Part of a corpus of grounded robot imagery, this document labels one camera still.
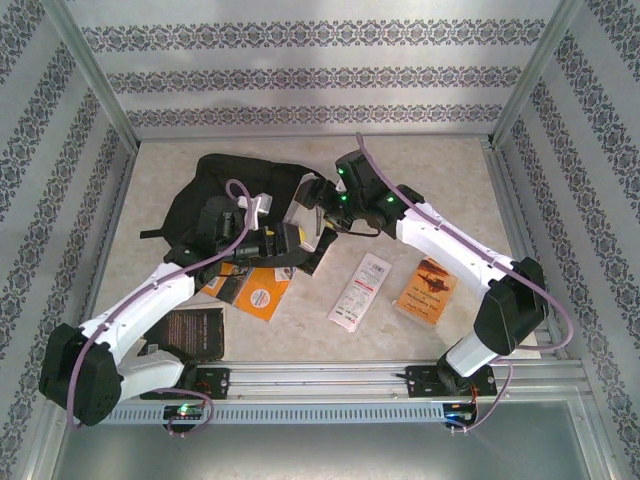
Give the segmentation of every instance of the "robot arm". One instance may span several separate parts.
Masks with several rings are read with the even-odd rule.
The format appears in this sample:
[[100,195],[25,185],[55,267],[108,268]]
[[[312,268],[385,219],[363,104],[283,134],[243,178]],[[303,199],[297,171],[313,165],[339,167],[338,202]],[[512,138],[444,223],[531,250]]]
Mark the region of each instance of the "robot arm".
[[[435,226],[426,222],[393,195],[360,151],[345,155],[336,162],[336,167],[340,175],[337,187],[322,178],[309,179],[300,185],[294,201],[306,209],[319,209],[327,222],[342,231],[349,230],[356,219],[366,220],[370,227],[435,258],[482,299],[473,331],[438,361],[438,376],[452,393],[463,391],[461,386],[466,379],[497,355],[513,352],[544,319],[544,299],[494,267],[499,263],[544,288],[542,269],[534,260],[515,262],[493,252],[449,224],[422,196],[400,185],[398,189],[419,209],[439,221]],[[254,213],[269,211],[271,199],[267,197],[259,195],[251,199]],[[247,205],[243,197],[239,201],[240,206]],[[242,228],[237,205],[226,197],[212,198],[200,220],[193,243],[173,247],[165,256],[165,263],[129,297],[158,279],[221,251]],[[277,256],[303,243],[307,248],[312,245],[309,239],[303,242],[300,224],[282,223],[260,232],[257,216],[250,222],[254,232],[227,259]],[[486,252],[493,263],[488,264],[486,258],[483,260],[446,234],[441,228],[444,225]],[[215,246],[214,251],[210,250],[211,245]],[[158,320],[218,273],[213,265],[176,276],[137,298],[115,318],[85,357],[76,387],[74,416],[86,425],[95,425],[120,400],[171,387],[180,381],[187,373],[185,365],[169,352],[134,358],[125,355]],[[118,305],[77,329],[63,324],[52,332],[40,379],[40,391],[47,398],[65,407],[71,370],[80,349]]]

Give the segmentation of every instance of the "patterned wallpaper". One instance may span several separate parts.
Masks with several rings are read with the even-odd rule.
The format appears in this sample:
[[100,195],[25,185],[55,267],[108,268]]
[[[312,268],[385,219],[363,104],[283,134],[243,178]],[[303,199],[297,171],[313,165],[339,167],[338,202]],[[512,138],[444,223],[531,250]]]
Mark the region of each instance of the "patterned wallpaper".
[[77,0],[141,139],[490,133],[558,0]]
[[22,471],[51,330],[83,317],[131,161],[35,0],[0,0],[0,479]]
[[583,359],[618,463],[634,478],[639,31],[637,2],[585,2],[501,146],[550,288],[578,319],[570,353]]

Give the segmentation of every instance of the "cable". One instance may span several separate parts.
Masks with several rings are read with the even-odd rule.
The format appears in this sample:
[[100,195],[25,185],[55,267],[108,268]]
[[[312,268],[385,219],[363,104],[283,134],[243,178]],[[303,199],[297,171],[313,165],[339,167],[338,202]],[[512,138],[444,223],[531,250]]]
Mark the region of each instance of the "cable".
[[200,392],[194,392],[191,390],[183,390],[182,388],[158,388],[156,390],[154,390],[155,393],[177,393],[179,395],[191,395],[193,397],[198,397],[202,399],[202,403],[208,403],[209,404],[209,415],[207,415],[207,418],[205,419],[204,422],[202,422],[200,425],[197,425],[195,427],[193,427],[191,430],[189,430],[188,432],[176,432],[171,428],[171,425],[173,425],[173,421],[176,418],[180,418],[179,415],[174,415],[173,417],[171,417],[169,419],[169,422],[167,423],[167,431],[169,432],[169,435],[171,435],[172,437],[175,436],[179,436],[180,438],[184,438],[188,435],[193,435],[194,433],[198,432],[199,430],[202,430],[205,426],[207,426],[211,420],[213,420],[213,400],[211,400],[210,397],[208,397],[207,395],[205,395],[204,393],[200,393]]
[[391,183],[391,181],[387,178],[387,176],[380,169],[380,167],[376,165],[376,162],[373,160],[373,157],[367,151],[367,148],[364,145],[364,139],[362,138],[362,134],[360,132],[356,132],[356,140],[358,141],[358,146],[360,147],[360,151],[369,162],[369,165],[371,165],[371,168],[376,172],[376,174],[385,183],[385,185],[387,185],[387,187],[389,187],[389,189],[400,200],[402,200],[405,203],[405,205],[407,205],[407,207],[409,207],[411,210],[416,212],[416,214],[422,219],[424,219],[426,222],[430,223],[435,227],[440,228],[440,230],[448,234],[454,240],[458,241],[459,243],[467,247],[469,250],[471,250],[473,253],[478,255],[483,261],[487,262],[489,265],[496,267],[498,270],[500,270],[504,274],[509,275],[511,278],[514,278],[518,282],[529,287],[531,290],[536,292],[538,295],[544,298],[547,302],[553,305],[556,311],[560,313],[560,315],[562,315],[562,317],[564,318],[567,324],[567,334],[560,342],[556,343],[555,345],[548,345],[546,347],[534,347],[534,346],[523,345],[518,347],[518,349],[529,350],[534,352],[542,352],[542,353],[553,352],[558,348],[562,348],[566,346],[571,341],[571,338],[573,337],[573,330],[574,330],[573,321],[571,320],[571,316],[569,315],[569,312],[567,312],[567,310],[560,304],[560,302],[558,302],[549,293],[547,293],[544,289],[540,288],[538,285],[536,285],[532,281],[514,272],[509,267],[506,267],[500,263],[497,263],[491,255],[488,255],[486,252],[484,252],[483,250],[479,249],[478,247],[470,243],[466,238],[458,234],[458,232],[456,232],[455,230],[452,230],[451,228],[449,228],[446,224],[441,224],[439,220],[429,216],[427,213],[420,210],[420,208],[418,208],[418,206],[415,203],[409,200],[400,190],[398,190],[398,188],[393,183]]
[[[242,184],[242,182],[239,182],[238,180],[235,180],[235,179],[231,179],[226,183],[225,190],[227,192],[227,195],[229,197],[231,197],[233,200],[237,200],[238,198],[235,195],[233,195],[233,193],[231,193],[231,186],[232,185],[236,185],[237,187],[239,187],[240,190],[242,191],[242,194],[247,198],[247,200],[251,198],[251,195],[249,194],[249,191],[247,190],[247,187],[245,187]],[[199,268],[202,268],[202,267],[205,267],[205,266],[210,265],[212,263],[215,263],[218,260],[220,260],[220,259],[226,257],[227,255],[229,255],[231,252],[233,252],[233,250],[235,250],[235,248],[238,245],[240,245],[242,240],[244,240],[244,237],[247,235],[247,233],[249,233],[249,227],[250,227],[250,224],[251,224],[250,223],[250,219],[252,218],[252,216],[253,216],[253,207],[251,205],[251,202],[247,201],[247,211],[246,211],[246,214],[245,214],[244,228],[242,229],[242,232],[240,233],[238,238],[236,238],[231,245],[229,245],[222,252],[214,255],[213,257],[207,258],[207,259],[202,260],[202,261],[200,261],[198,263],[195,263],[193,265],[189,265],[188,267],[182,268],[180,270],[176,270],[175,272],[172,272],[172,273],[170,273],[168,275],[165,275],[164,277],[160,278],[159,280],[157,280],[157,281],[155,281],[153,283],[150,283],[149,285],[144,286],[143,288],[138,290],[136,293],[131,295],[129,298],[124,300],[120,304],[120,306],[118,306],[111,313],[111,315],[109,315],[106,318],[106,320],[104,322],[102,322],[98,326],[98,328],[96,328],[96,331],[93,332],[93,335],[91,335],[91,337],[89,337],[89,339],[85,342],[84,346],[80,350],[80,353],[78,354],[78,358],[76,359],[76,363],[73,365],[73,370],[71,372],[71,378],[69,380],[69,391],[67,392],[67,425],[69,426],[69,428],[71,428],[72,430],[80,429],[81,424],[77,424],[76,425],[76,423],[73,421],[73,406],[74,406],[74,402],[75,402],[76,386],[78,384],[78,376],[80,375],[80,368],[82,367],[82,363],[84,362],[84,359],[87,356],[87,352],[89,351],[91,346],[96,342],[96,340],[102,334],[102,332],[108,330],[109,326],[115,321],[116,318],[118,318],[118,315],[120,315],[124,310],[127,309],[127,307],[129,307],[133,302],[138,300],[140,297],[142,297],[144,294],[146,294],[150,290],[157,288],[159,285],[162,285],[165,282],[168,282],[169,280],[171,280],[171,279],[173,279],[175,277],[178,277],[178,276],[183,275],[185,273],[189,273],[189,272],[192,272],[192,271],[197,270]],[[195,395],[197,397],[201,397],[201,395],[202,395],[199,392],[190,392],[189,390],[184,390],[184,392],[187,392],[189,395]],[[185,432],[185,433],[191,434],[191,433],[193,433],[194,431],[197,431],[197,430],[198,430],[197,428],[194,428],[190,432]]]
[[366,233],[366,232],[352,232],[351,230],[345,230],[344,228],[339,228],[334,225],[333,229],[338,233],[344,233],[345,235],[353,235],[354,237],[369,237],[376,238],[380,236],[382,230],[376,231],[376,233]]
[[513,363],[511,363],[509,360],[505,360],[505,359],[497,360],[494,363],[504,363],[504,364],[506,364],[509,367],[509,373],[507,374],[507,379],[504,381],[504,385],[500,389],[500,392],[498,393],[498,395],[496,395],[496,398],[493,400],[493,403],[491,404],[491,407],[489,407],[489,410],[487,411],[487,413],[485,413],[482,416],[482,418],[480,420],[477,420],[473,425],[466,426],[466,425],[463,425],[460,422],[456,422],[455,420],[447,419],[446,423],[453,423],[453,424],[456,424],[458,426],[457,429],[454,429],[453,427],[451,427],[451,432],[464,432],[465,434],[467,434],[470,431],[478,428],[480,425],[482,425],[485,422],[485,420],[487,418],[489,418],[491,416],[493,411],[498,406],[498,403],[500,403],[500,401],[502,400],[502,397],[504,397],[504,395],[507,393],[507,388],[509,388],[509,384],[511,384],[511,377],[513,376]]

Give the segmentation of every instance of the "marble floor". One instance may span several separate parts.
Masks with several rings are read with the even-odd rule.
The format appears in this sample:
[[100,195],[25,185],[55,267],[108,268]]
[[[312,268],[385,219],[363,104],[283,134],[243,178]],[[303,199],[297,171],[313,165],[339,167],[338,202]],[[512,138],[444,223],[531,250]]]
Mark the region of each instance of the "marble floor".
[[[395,183],[405,183],[448,220],[487,246],[509,254],[509,245],[475,138],[378,136],[366,139],[378,164]],[[139,240],[141,230],[159,228],[173,197],[193,178],[198,159],[228,153],[300,163],[329,178],[334,162],[355,150],[352,137],[234,139],[142,143],[96,304],[106,310],[139,285],[168,250],[163,239]],[[327,320],[351,275],[371,252],[392,269],[357,331]],[[225,357],[233,361],[357,361],[437,359],[471,330],[479,302],[461,282],[435,327],[396,311],[423,254],[385,235],[342,235],[313,277],[298,272],[271,322],[233,307],[225,311]],[[199,294],[192,302],[209,302]],[[518,352],[520,358],[538,358]]]

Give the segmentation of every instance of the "enclosure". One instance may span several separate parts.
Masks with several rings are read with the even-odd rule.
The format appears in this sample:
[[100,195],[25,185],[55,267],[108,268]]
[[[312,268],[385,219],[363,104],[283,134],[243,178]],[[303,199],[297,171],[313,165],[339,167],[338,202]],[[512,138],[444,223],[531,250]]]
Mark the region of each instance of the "enclosure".
[[[475,478],[477,465],[492,478],[640,478],[638,7],[0,0],[0,477]],[[230,369],[228,397],[205,433],[177,446],[158,426],[164,403],[138,399],[66,432],[38,392],[48,336],[156,268],[168,246],[140,231],[160,226],[198,160],[335,180],[356,131],[394,182],[541,263],[575,320],[568,347],[514,353],[495,418],[450,438],[448,400],[410,398],[395,374],[437,360],[479,301],[459,283],[440,322],[418,325],[392,301],[424,255],[341,235],[270,322],[225,307],[224,357],[205,368]],[[392,267],[349,334],[327,314],[367,252]],[[527,342],[564,333],[551,314]],[[499,389],[507,368],[494,371]],[[510,450],[519,442],[526,454]]]

